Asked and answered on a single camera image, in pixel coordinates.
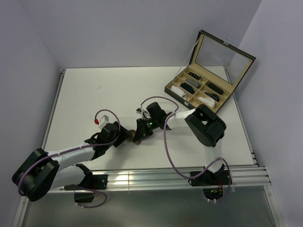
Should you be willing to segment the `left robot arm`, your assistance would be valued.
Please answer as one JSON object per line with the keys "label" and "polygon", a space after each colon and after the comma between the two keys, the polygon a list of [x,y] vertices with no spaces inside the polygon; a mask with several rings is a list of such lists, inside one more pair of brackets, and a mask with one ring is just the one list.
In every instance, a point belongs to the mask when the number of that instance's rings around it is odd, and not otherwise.
{"label": "left robot arm", "polygon": [[105,181],[94,177],[83,162],[101,157],[111,146],[118,147],[132,137],[132,131],[114,122],[107,123],[100,132],[72,148],[52,152],[35,149],[13,174],[12,182],[18,187],[18,193],[30,201],[37,201],[59,187],[104,189]]}

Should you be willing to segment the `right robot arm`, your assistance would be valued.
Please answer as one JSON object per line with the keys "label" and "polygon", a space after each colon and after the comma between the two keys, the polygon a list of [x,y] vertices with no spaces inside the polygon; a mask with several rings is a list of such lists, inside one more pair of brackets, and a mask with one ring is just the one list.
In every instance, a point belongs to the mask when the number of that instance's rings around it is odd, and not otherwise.
{"label": "right robot arm", "polygon": [[224,167],[222,158],[222,139],[226,124],[206,105],[179,113],[166,113],[157,102],[146,107],[149,118],[144,116],[136,120],[137,128],[133,133],[133,143],[139,144],[150,137],[157,128],[172,130],[189,128],[198,141],[205,147],[205,180],[216,184],[222,177]]}

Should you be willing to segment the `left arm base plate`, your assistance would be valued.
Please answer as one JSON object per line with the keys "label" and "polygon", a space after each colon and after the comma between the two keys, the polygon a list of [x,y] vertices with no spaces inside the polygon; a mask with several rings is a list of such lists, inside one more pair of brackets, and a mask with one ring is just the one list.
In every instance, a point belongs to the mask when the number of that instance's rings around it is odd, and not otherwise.
{"label": "left arm base plate", "polygon": [[64,190],[105,190],[107,188],[108,175],[91,175],[86,176],[78,185],[67,185]]}

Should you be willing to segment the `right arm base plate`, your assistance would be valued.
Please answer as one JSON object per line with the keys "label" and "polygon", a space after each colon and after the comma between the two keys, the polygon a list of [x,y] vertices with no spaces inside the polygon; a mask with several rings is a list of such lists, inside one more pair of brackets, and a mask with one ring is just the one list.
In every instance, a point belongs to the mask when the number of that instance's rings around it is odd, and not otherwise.
{"label": "right arm base plate", "polygon": [[191,186],[221,186],[229,185],[230,177],[227,170],[223,170],[222,174],[216,177],[210,171],[205,172],[203,175],[195,179],[189,179],[188,182]]}

